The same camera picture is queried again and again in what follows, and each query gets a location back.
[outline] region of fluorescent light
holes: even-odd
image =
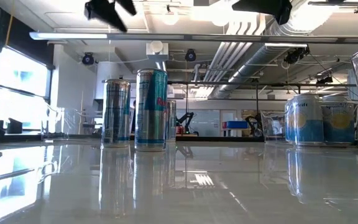
[[[63,40],[63,39],[107,39],[107,34],[71,34],[71,33],[41,33],[30,32],[34,40]]]
[[[265,43],[266,47],[307,47],[307,44]]]
[[[330,90],[332,88],[334,88],[335,86],[329,86],[329,87],[326,87],[326,88],[322,88],[320,89],[319,91],[326,91],[326,90]]]

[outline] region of metal rail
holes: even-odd
[[[356,87],[355,84],[306,84],[306,83],[242,83],[242,82],[186,82],[186,81],[168,81],[169,85],[242,85],[242,86],[272,86],[272,87],[284,87],[284,86],[316,86],[316,87]]]
[[[30,32],[34,40],[163,40],[203,42],[250,42],[288,44],[358,44],[358,37],[349,36],[272,36],[272,35],[223,35],[223,34],[112,34]]]

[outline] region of white wall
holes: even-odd
[[[81,111],[83,108],[93,107],[94,90],[96,88],[96,74],[81,63],[74,60],[69,54],[70,49],[55,45],[53,64],[56,70],[52,75],[51,106]],[[71,133],[78,132],[78,125],[71,129]]]

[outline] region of ductwork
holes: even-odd
[[[290,20],[279,26],[274,22],[267,30],[266,35],[295,36],[308,35],[317,27],[326,22],[331,14],[336,10],[335,6],[310,6],[310,0],[293,0]],[[282,53],[286,52],[288,47],[266,47],[265,44],[258,44],[258,50],[251,56],[229,79],[229,82],[245,82],[248,77],[264,69],[264,67],[247,66],[248,64],[268,64],[274,61]],[[225,98],[238,85],[217,86],[210,97]]]

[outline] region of security camera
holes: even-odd
[[[194,49],[187,50],[185,60],[188,62],[194,62],[196,60],[196,52],[194,51]]]
[[[86,52],[82,58],[82,63],[84,65],[93,65],[95,63],[93,54],[91,52]]]

